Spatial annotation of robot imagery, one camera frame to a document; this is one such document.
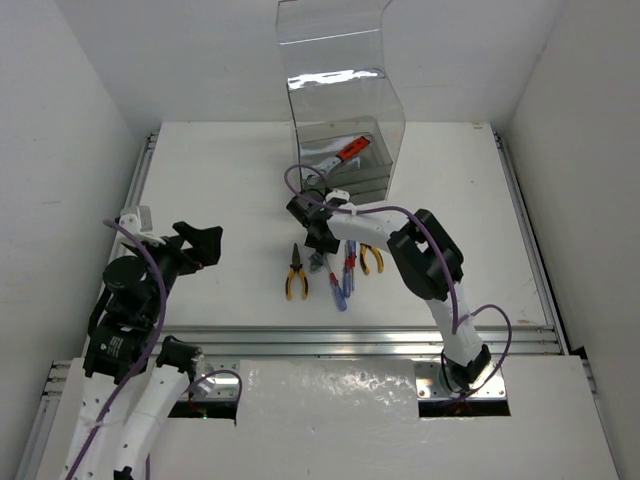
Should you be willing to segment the black handle adjustable wrench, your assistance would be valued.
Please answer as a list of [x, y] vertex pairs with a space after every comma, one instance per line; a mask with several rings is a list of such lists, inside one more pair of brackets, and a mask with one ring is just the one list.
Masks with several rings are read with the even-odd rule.
[[315, 251], [309, 257], [309, 272], [311, 274], [319, 273], [324, 269], [325, 255], [319, 251]]

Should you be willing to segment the red handle adjustable wrench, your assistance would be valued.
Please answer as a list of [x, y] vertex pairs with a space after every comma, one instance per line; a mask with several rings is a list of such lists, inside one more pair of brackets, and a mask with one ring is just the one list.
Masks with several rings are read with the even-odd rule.
[[322, 160], [316, 165], [307, 165], [301, 168], [301, 179], [303, 182], [314, 185], [321, 180], [326, 180], [329, 174], [337, 167], [357, 159], [359, 154], [365, 150], [371, 141], [364, 136], [360, 136], [349, 144], [345, 145], [335, 155]]

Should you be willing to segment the clear acrylic box cover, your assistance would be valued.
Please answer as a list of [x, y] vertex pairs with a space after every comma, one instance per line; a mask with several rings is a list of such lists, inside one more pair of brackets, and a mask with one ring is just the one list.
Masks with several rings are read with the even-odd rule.
[[[276, 34], [286, 76], [295, 155], [296, 129], [304, 122], [360, 116], [402, 122], [403, 107], [384, 64], [386, 1], [281, 1]], [[344, 190], [321, 184], [303, 189]]]

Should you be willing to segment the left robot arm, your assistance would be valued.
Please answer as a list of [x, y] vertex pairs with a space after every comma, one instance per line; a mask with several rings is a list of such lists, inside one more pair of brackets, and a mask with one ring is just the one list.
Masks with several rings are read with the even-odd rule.
[[223, 229], [174, 224], [158, 237], [134, 213], [106, 226], [129, 255], [104, 269], [90, 317], [81, 401], [63, 479], [143, 479], [149, 455], [179, 397], [197, 373], [199, 347], [160, 335], [176, 280], [216, 265]]

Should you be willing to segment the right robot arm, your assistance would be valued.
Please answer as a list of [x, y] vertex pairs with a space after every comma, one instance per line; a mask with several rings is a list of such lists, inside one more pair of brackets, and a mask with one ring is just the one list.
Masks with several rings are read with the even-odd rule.
[[468, 392], [490, 363], [490, 352], [477, 333], [463, 298], [461, 250], [433, 213], [399, 207], [358, 209], [340, 196], [321, 200], [301, 191], [286, 210], [306, 232], [305, 245], [335, 254], [352, 240], [391, 255], [404, 285], [423, 300], [442, 336], [445, 377], [460, 393]]

